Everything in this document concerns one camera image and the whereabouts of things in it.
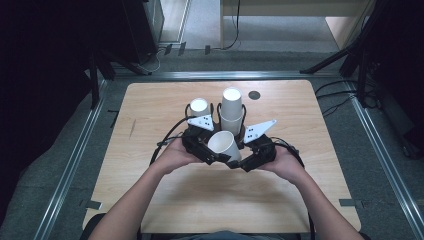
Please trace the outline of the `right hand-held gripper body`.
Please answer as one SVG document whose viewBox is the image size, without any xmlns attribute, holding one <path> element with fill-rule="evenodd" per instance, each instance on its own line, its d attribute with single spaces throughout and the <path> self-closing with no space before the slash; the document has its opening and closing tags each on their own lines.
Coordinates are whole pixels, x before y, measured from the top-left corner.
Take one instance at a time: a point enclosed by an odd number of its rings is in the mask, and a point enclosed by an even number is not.
<svg viewBox="0 0 424 240">
<path fill-rule="evenodd" d="M 255 125 L 247 126 L 243 137 L 243 144 L 252 153 L 240 162 L 240 167 L 249 172 L 275 159 L 274 142 L 266 135 L 277 121 L 275 119 Z"/>
</svg>

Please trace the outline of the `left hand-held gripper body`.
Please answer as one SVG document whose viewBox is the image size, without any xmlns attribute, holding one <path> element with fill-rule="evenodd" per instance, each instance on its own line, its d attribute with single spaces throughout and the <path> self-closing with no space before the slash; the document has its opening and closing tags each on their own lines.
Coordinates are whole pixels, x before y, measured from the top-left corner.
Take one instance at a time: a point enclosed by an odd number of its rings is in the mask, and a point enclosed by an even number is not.
<svg viewBox="0 0 424 240">
<path fill-rule="evenodd" d="M 189 116 L 186 122 L 188 128 L 182 135 L 183 146 L 188 153 L 211 165 L 215 161 L 215 153 L 207 146 L 207 142 L 214 131 L 211 115 Z"/>
</svg>

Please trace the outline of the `white paper cup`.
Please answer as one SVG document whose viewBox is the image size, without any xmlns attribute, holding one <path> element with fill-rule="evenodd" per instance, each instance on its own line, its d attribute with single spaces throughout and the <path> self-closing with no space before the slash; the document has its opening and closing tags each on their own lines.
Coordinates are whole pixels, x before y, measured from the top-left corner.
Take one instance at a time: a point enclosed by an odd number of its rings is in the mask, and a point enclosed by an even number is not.
<svg viewBox="0 0 424 240">
<path fill-rule="evenodd" d="M 230 161 L 239 161 L 242 159 L 234 135 L 229 131 L 215 133 L 209 139 L 207 146 L 214 153 L 228 155 Z"/>
<path fill-rule="evenodd" d="M 221 115 L 227 120 L 236 120 L 242 114 L 242 93 L 235 87 L 223 91 Z"/>
<path fill-rule="evenodd" d="M 220 117 L 221 129 L 223 131 L 229 131 L 234 136 L 237 136 L 241 132 L 243 116 L 240 115 L 235 120 L 226 119 L 224 116 Z"/>
<path fill-rule="evenodd" d="M 204 98 L 196 98 L 190 102 L 192 116 L 200 117 L 210 114 L 209 104 Z"/>
</svg>

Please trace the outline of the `brown cup rack with black wires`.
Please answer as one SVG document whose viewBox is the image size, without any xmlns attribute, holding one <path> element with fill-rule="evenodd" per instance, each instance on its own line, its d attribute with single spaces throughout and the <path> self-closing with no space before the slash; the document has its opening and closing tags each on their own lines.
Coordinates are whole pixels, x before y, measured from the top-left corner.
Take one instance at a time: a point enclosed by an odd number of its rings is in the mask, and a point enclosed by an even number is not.
<svg viewBox="0 0 424 240">
<path fill-rule="evenodd" d="M 220 124 L 220 117 L 222 116 L 221 115 L 221 103 L 219 103 L 217 105 L 217 107 L 214 107 L 213 104 L 210 104 L 209 110 L 210 110 L 210 115 L 211 115 L 213 123 L 214 123 L 214 131 L 213 132 L 216 133 L 218 131 L 223 131 L 221 129 L 221 124 Z M 243 137 L 244 137 L 244 131 L 245 131 L 244 121 L 245 121 L 245 117 L 246 117 L 246 107 L 245 107 L 244 104 L 242 104 L 242 114 L 241 115 L 243 116 L 241 132 L 237 136 L 234 136 L 234 138 L 236 139 L 237 142 L 242 142 Z"/>
</svg>

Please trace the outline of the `person's right hand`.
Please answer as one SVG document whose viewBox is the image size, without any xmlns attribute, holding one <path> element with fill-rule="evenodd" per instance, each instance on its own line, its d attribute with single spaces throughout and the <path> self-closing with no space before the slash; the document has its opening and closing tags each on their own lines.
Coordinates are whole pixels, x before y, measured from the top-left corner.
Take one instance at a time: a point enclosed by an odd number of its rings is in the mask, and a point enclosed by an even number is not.
<svg viewBox="0 0 424 240">
<path fill-rule="evenodd" d="M 272 172 L 280 178 L 296 185 L 304 171 L 303 167 L 286 148 L 277 146 L 275 150 L 275 159 L 260 166 L 259 169 Z"/>
</svg>

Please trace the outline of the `person's left hand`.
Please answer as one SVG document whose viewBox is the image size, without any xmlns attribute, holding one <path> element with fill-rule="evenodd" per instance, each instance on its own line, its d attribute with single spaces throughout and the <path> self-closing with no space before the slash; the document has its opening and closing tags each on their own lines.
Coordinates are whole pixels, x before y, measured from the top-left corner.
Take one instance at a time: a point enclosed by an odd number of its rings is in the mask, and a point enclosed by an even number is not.
<svg viewBox="0 0 424 240">
<path fill-rule="evenodd" d="M 191 163 L 200 163 L 200 160 L 186 151 L 181 139 L 176 139 L 155 160 L 153 167 L 166 175 Z"/>
</svg>

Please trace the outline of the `black metal stand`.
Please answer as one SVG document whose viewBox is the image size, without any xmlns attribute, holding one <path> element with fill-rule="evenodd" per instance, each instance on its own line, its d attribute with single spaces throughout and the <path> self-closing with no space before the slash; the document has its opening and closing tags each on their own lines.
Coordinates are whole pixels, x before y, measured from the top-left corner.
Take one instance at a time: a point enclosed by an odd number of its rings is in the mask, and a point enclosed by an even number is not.
<svg viewBox="0 0 424 240">
<path fill-rule="evenodd" d="M 111 55 L 107 51 L 92 51 L 89 57 L 92 109 L 94 109 L 100 101 L 98 73 L 101 73 L 107 80 L 113 80 L 115 78 L 116 73 L 111 64 Z"/>
</svg>

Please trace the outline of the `black cabinet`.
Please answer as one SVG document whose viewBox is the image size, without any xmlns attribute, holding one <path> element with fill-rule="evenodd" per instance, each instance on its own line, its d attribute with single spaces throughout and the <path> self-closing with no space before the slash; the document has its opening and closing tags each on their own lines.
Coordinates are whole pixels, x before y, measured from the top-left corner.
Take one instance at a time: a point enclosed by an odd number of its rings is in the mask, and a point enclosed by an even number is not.
<svg viewBox="0 0 424 240">
<path fill-rule="evenodd" d="M 164 25 L 161 0 L 122 0 L 137 62 L 159 49 Z"/>
</svg>

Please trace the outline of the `black tripod stand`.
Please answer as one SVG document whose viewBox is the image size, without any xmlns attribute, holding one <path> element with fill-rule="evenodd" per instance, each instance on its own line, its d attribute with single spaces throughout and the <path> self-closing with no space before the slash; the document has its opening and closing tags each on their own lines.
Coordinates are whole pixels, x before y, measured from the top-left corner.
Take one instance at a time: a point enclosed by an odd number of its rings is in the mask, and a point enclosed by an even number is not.
<svg viewBox="0 0 424 240">
<path fill-rule="evenodd" d="M 344 49 L 324 59 L 318 64 L 300 70 L 300 74 L 314 74 L 328 65 L 336 62 L 342 57 L 345 58 L 339 69 L 339 74 L 343 78 L 351 77 L 356 69 L 359 69 L 357 77 L 356 97 L 363 108 L 366 107 L 365 86 L 367 81 L 367 69 L 369 66 L 369 53 L 372 35 L 377 31 L 378 24 L 381 22 L 385 9 L 392 0 L 377 0 L 374 10 L 364 24 L 356 39 Z"/>
</svg>

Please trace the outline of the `light wooden desk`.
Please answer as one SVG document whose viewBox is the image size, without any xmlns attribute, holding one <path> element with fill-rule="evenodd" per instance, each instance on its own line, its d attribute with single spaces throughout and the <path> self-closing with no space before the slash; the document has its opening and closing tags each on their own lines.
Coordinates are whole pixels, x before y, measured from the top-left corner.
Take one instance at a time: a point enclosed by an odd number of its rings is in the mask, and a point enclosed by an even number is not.
<svg viewBox="0 0 424 240">
<path fill-rule="evenodd" d="M 371 15 L 376 0 L 220 0 L 220 42 L 224 44 L 225 16 L 324 17 L 339 49 L 359 34 L 361 21 Z"/>
</svg>

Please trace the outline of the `metal floor rail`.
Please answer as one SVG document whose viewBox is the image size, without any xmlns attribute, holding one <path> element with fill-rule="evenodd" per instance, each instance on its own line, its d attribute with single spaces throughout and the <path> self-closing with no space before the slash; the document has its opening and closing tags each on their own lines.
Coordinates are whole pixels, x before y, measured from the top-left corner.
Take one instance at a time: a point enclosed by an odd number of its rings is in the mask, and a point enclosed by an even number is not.
<svg viewBox="0 0 424 240">
<path fill-rule="evenodd" d="M 417 202 L 413 199 L 405 181 L 401 177 L 394 160 L 389 154 L 381 134 L 378 132 L 369 111 L 362 107 L 359 100 L 354 97 L 352 105 L 357 116 L 370 140 L 370 143 L 377 155 L 379 163 L 385 176 L 396 196 L 396 199 L 408 221 L 411 230 L 417 240 L 424 240 L 424 214 L 419 209 Z"/>
<path fill-rule="evenodd" d="M 135 82 L 191 82 L 191 81 L 244 81 L 244 80 L 291 80 L 315 78 L 339 78 L 337 71 L 302 74 L 297 71 L 188 71 L 155 72 L 150 75 L 120 73 L 119 80 Z"/>
<path fill-rule="evenodd" d="M 52 229 L 56 223 L 58 215 L 69 192 L 71 183 L 81 162 L 88 141 L 91 137 L 94 126 L 104 105 L 104 97 L 108 90 L 108 82 L 106 80 L 102 80 L 100 82 L 99 87 L 100 100 L 96 104 L 96 106 L 89 111 L 88 117 L 83 125 L 82 131 L 79 134 L 75 146 L 73 147 L 71 155 L 64 168 L 61 178 L 55 188 L 55 191 L 52 197 L 50 198 L 47 209 L 39 223 L 33 240 L 48 240 Z"/>
</svg>

